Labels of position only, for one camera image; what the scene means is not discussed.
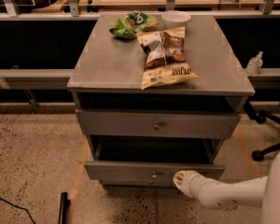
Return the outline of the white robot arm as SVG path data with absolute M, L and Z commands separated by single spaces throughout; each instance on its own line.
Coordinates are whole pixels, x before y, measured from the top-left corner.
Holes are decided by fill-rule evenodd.
M 178 171 L 175 186 L 187 197 L 213 210 L 235 209 L 238 205 L 261 209 L 261 224 L 280 224 L 280 152 L 267 176 L 237 183 L 224 183 L 196 171 Z

